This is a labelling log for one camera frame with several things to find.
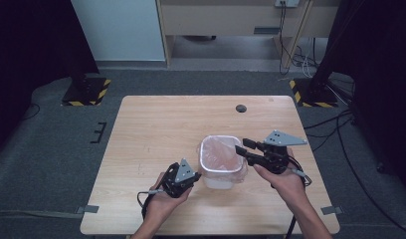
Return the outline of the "person's left hand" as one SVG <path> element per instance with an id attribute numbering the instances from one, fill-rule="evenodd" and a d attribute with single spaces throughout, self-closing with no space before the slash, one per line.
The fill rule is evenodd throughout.
<path id="1" fill-rule="evenodd" d="M 188 199 L 191 190 L 192 188 L 188 188 L 178 198 L 172 198 L 166 192 L 154 194 L 147 205 L 144 220 L 162 224 L 180 204 Z"/>

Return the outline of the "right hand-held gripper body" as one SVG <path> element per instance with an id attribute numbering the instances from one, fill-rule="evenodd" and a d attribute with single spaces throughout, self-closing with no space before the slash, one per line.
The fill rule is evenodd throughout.
<path id="1" fill-rule="evenodd" d="M 294 145 L 305 145 L 307 140 L 288 133 L 274 129 L 262 142 L 257 143 L 267 162 L 265 168 L 273 174 L 282 174 L 292 164 L 298 170 L 303 170 L 297 160 L 290 156 L 288 147 Z"/>

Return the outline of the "grey tape piece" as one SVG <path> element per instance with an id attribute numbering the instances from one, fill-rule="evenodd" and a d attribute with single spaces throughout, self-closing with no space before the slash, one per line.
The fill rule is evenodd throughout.
<path id="1" fill-rule="evenodd" d="M 84 213 L 98 213 L 99 207 L 96 205 L 85 205 L 79 206 L 76 210 L 76 214 L 84 214 Z"/>
<path id="2" fill-rule="evenodd" d="M 327 206 L 327 207 L 322 207 L 321 212 L 323 215 L 328 215 L 328 214 L 342 214 L 343 209 L 340 206 Z"/>

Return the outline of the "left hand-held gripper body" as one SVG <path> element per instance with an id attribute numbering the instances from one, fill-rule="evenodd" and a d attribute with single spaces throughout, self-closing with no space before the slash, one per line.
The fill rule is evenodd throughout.
<path id="1" fill-rule="evenodd" d="M 188 161 L 182 158 L 179 162 L 172 163 L 161 179 L 164 191 L 172 198 L 180 197 L 190 185 L 190 179 L 194 178 L 194 171 Z"/>

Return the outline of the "black metal stand pole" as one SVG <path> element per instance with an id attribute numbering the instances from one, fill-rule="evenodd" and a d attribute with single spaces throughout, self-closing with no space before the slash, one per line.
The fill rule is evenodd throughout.
<path id="1" fill-rule="evenodd" d="M 331 29 L 328 35 L 325 55 L 315 73 L 310 80 L 309 92 L 312 95 L 323 95 L 327 92 L 326 86 L 328 77 L 333 70 L 334 61 L 338 55 L 338 44 L 341 32 L 345 26 L 345 19 L 351 8 L 352 0 L 339 0 L 339 5 L 334 15 Z"/>

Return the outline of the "black striped stand base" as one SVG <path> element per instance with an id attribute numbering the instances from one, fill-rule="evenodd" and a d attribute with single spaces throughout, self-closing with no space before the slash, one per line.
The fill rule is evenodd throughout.
<path id="1" fill-rule="evenodd" d="M 107 78 L 85 78 L 72 81 L 62 99 L 63 106 L 98 106 L 110 84 Z"/>
<path id="2" fill-rule="evenodd" d="M 332 90 L 323 84 L 315 84 L 311 79 L 293 79 L 291 89 L 299 107 L 335 108 L 337 99 Z"/>

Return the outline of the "black curtain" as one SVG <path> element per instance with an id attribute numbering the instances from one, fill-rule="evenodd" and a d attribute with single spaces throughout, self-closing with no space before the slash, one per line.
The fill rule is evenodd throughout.
<path id="1" fill-rule="evenodd" d="M 0 0 L 0 149 L 37 88 L 97 70 L 72 0 Z"/>
<path id="2" fill-rule="evenodd" d="M 406 0 L 340 0 L 329 46 L 366 140 L 406 189 Z"/>

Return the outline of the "light wooden desk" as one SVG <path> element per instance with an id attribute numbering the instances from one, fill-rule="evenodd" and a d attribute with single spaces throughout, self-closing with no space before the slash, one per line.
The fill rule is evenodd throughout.
<path id="1" fill-rule="evenodd" d="M 272 36 L 284 68 L 301 38 L 329 35 L 339 0 L 300 0 L 279 8 L 276 0 L 155 0 L 165 60 L 177 36 Z"/>

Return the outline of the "white cabinet panel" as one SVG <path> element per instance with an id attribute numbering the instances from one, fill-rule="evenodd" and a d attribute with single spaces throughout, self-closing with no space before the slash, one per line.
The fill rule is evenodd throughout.
<path id="1" fill-rule="evenodd" d="M 72 0 L 97 61 L 165 60 L 155 0 Z"/>

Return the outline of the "person's right hand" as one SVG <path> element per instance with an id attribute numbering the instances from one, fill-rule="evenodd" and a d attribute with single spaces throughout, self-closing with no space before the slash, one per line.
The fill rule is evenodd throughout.
<path id="1" fill-rule="evenodd" d="M 300 204 L 307 200 L 302 178 L 295 173 L 296 168 L 292 164 L 282 174 L 271 173 L 258 164 L 254 165 L 254 169 L 278 191 L 286 204 Z"/>

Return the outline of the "grey power strip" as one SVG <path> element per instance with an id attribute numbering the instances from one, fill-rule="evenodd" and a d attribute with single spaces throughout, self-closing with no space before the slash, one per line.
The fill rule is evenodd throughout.
<path id="1" fill-rule="evenodd" d="M 297 8 L 300 4 L 300 0 L 276 0 L 275 6 L 279 8 Z"/>

